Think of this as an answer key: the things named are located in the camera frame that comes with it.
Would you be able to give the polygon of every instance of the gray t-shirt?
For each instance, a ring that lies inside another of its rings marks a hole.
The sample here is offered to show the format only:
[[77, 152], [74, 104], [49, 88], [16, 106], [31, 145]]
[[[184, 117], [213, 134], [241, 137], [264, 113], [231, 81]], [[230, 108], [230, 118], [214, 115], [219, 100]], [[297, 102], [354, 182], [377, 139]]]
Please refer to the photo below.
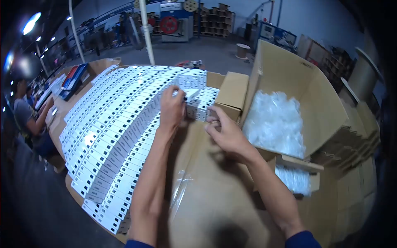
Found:
[[25, 137], [29, 136], [32, 138], [33, 147], [40, 146], [44, 142], [44, 139], [42, 137], [47, 132], [47, 129], [44, 127], [40, 131], [39, 135], [33, 135], [32, 132], [26, 126], [27, 122], [31, 118], [33, 118], [34, 121], [37, 120], [37, 118], [39, 117], [38, 112], [34, 110], [25, 100], [18, 98], [15, 99], [14, 101], [14, 115], [17, 125], [19, 126], [19, 129], [22, 132], [22, 135]]

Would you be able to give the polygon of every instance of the plastic bag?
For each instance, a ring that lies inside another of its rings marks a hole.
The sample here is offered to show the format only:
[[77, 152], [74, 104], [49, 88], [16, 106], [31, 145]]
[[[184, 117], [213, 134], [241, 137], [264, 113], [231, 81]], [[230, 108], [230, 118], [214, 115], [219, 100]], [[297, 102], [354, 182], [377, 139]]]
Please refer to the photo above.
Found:
[[276, 165], [274, 172], [292, 193], [311, 195], [309, 172], [282, 165]]
[[255, 146], [297, 158], [303, 158], [301, 130], [303, 120], [300, 104], [295, 98], [287, 100], [284, 92], [263, 94], [258, 90], [243, 127], [243, 133]]

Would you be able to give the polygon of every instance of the machine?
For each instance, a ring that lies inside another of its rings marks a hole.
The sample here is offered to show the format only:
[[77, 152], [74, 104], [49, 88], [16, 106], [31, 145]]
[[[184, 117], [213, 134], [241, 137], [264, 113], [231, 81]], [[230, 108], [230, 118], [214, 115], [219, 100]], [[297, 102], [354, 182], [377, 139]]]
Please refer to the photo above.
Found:
[[163, 42], [189, 42], [193, 37], [193, 13], [198, 8], [193, 0], [160, 5], [160, 29]]
[[280, 46], [292, 53], [296, 53], [297, 47], [295, 46], [295, 41], [297, 39], [297, 36], [284, 29], [273, 26], [268, 22], [260, 22], [258, 38], [255, 39], [254, 42], [255, 51], [258, 46], [259, 39]]

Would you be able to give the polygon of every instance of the ceiling light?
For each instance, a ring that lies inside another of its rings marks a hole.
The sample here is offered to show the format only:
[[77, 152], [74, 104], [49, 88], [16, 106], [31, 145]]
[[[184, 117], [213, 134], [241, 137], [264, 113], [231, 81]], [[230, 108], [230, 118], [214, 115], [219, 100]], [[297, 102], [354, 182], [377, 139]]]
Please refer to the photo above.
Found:
[[33, 27], [35, 26], [36, 21], [40, 18], [40, 16], [41, 16], [41, 12], [34, 14], [29, 19], [29, 21], [27, 22], [27, 24], [23, 28], [23, 35], [29, 33], [30, 31], [32, 31]]

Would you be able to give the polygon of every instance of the gray floor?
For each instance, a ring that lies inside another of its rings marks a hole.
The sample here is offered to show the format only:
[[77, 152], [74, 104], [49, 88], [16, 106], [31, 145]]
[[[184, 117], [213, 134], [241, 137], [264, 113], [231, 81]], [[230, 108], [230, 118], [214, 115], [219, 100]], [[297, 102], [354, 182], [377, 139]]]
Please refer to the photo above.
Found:
[[[184, 60], [202, 60], [205, 69], [226, 74], [228, 71], [251, 74], [249, 63], [234, 56], [236, 42], [202, 38], [189, 44], [154, 42], [156, 65], [175, 65]], [[145, 49], [131, 46], [101, 51], [100, 58], [121, 57], [123, 64], [149, 64]], [[87, 62], [98, 59], [96, 53], [86, 54]], [[65, 66], [81, 63], [69, 61]], [[96, 224], [73, 200], [65, 186], [66, 171], [56, 174], [51, 165], [44, 165], [21, 143], [17, 150], [13, 173], [15, 212], [21, 230], [27, 232], [38, 247], [123, 247], [123, 244]]]
[[[226, 75], [228, 71], [251, 75], [253, 56], [248, 55], [248, 61], [236, 58], [236, 42], [201, 37], [192, 39], [190, 43], [162, 43], [159, 37], [153, 38], [153, 54], [156, 65], [176, 65], [185, 60], [202, 60], [207, 71]], [[103, 50], [100, 58], [121, 57], [124, 65], [150, 64], [146, 48], [135, 50], [132, 46], [122, 46]], [[95, 52], [85, 53], [86, 62], [97, 60]], [[71, 66], [82, 63], [81, 58], [65, 63]]]

